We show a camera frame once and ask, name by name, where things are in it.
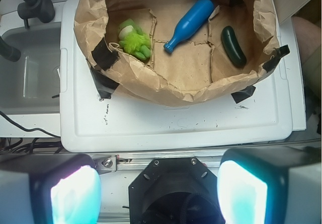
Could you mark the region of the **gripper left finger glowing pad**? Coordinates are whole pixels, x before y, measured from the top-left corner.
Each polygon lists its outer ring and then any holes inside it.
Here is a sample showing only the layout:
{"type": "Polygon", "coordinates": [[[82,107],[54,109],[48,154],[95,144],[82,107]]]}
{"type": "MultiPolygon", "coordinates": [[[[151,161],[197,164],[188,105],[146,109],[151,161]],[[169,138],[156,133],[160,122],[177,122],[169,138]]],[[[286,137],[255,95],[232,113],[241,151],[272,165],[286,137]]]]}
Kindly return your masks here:
{"type": "Polygon", "coordinates": [[[89,155],[1,155],[1,223],[96,223],[100,208],[89,155]]]}

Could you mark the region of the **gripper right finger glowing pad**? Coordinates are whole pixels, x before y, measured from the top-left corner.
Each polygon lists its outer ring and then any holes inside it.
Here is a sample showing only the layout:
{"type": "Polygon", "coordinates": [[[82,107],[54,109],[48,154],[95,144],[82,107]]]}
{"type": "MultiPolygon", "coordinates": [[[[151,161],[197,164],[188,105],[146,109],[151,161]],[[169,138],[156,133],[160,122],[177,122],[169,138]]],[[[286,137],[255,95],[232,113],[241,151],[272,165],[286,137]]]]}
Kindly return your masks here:
{"type": "Polygon", "coordinates": [[[321,223],[321,149],[230,148],[217,196],[226,223],[321,223]]]}

